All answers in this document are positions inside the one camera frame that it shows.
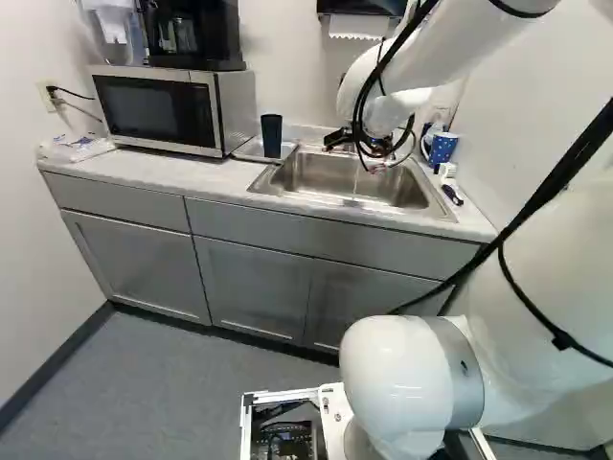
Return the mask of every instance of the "electrical outlet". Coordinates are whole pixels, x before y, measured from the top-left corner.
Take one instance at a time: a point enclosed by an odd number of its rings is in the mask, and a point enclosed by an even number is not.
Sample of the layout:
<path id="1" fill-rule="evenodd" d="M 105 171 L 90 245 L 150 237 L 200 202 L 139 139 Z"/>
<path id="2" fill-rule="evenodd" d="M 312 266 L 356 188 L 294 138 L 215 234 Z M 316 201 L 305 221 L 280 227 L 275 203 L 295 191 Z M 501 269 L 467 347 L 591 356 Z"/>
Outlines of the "electrical outlet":
<path id="1" fill-rule="evenodd" d="M 42 103 L 45 105 L 45 109 L 49 113 L 57 112 L 57 106 L 52 101 L 51 94 L 49 94 L 49 91 L 47 91 L 47 86 L 50 86 L 53 84 L 54 83 L 50 80 L 39 81 L 36 84 L 36 88 L 38 89 L 38 92 L 40 93 L 40 99 L 42 100 Z"/>

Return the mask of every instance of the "paper towel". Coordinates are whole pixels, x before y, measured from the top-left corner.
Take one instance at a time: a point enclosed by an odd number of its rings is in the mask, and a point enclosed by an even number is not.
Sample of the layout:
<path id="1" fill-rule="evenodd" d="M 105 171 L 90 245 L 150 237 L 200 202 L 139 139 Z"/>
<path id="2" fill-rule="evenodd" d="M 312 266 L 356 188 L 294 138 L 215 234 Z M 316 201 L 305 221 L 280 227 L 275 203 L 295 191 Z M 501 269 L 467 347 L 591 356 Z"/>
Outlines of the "paper towel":
<path id="1" fill-rule="evenodd" d="M 387 16 L 360 14 L 333 14 L 329 21 L 329 36 L 379 41 L 387 33 Z"/>

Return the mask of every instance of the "gray carpet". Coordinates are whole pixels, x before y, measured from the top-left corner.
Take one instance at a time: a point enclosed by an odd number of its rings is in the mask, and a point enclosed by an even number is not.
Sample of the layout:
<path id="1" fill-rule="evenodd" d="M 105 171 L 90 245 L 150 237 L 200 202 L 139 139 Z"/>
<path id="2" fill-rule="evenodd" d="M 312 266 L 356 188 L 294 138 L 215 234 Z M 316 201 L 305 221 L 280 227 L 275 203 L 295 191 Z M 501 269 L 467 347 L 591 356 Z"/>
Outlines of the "gray carpet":
<path id="1" fill-rule="evenodd" d="M 333 367 L 116 313 L 3 434 L 0 459 L 236 460 L 242 393 L 338 380 Z"/>

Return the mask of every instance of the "sink basin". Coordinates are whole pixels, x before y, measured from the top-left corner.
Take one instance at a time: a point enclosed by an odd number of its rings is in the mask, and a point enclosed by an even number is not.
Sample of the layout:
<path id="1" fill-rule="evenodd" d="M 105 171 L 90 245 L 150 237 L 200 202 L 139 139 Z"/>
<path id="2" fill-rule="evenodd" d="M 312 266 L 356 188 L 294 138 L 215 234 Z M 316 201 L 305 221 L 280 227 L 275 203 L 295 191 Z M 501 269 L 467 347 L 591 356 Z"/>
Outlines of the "sink basin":
<path id="1" fill-rule="evenodd" d="M 300 148 L 289 155 L 282 166 L 264 170 L 248 191 L 453 220 L 423 171 L 412 160 L 389 170 L 369 173 L 353 154 Z"/>

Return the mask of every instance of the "countertop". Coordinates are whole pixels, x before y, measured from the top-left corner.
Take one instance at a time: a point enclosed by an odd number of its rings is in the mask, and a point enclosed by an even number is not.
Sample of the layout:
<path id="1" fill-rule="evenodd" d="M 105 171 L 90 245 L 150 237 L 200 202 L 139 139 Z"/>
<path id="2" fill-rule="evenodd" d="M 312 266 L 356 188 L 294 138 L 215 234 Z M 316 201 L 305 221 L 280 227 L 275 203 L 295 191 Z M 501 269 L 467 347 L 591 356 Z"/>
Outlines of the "countertop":
<path id="1" fill-rule="evenodd" d="M 437 237 L 490 242 L 497 234 L 470 200 L 466 199 L 462 207 L 455 206 L 441 191 L 439 178 L 422 164 L 421 168 L 428 180 L 435 185 L 436 193 L 442 197 L 457 222 L 403 212 L 382 213 L 295 198 L 253 194 L 247 192 L 247 188 L 268 165 L 234 159 L 219 161 L 185 155 L 147 153 L 136 149 L 117 149 L 80 163 L 60 164 L 49 159 L 39 159 L 37 163 L 40 170 L 50 173 Z"/>

